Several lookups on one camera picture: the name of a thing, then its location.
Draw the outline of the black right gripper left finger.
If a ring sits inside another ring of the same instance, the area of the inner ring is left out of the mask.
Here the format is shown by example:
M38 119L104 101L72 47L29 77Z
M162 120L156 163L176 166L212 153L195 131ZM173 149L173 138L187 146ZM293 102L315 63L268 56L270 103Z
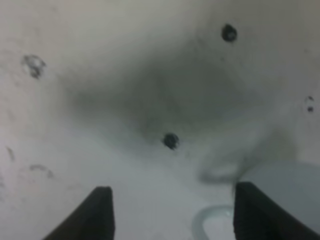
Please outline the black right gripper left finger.
M46 240L113 240L116 233L113 191L96 187Z

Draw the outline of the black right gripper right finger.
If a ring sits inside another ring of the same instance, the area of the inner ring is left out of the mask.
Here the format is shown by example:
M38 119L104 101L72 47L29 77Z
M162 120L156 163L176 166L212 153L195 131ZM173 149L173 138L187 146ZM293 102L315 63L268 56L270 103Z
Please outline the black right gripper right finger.
M236 184L233 229L237 240L320 238L250 182Z

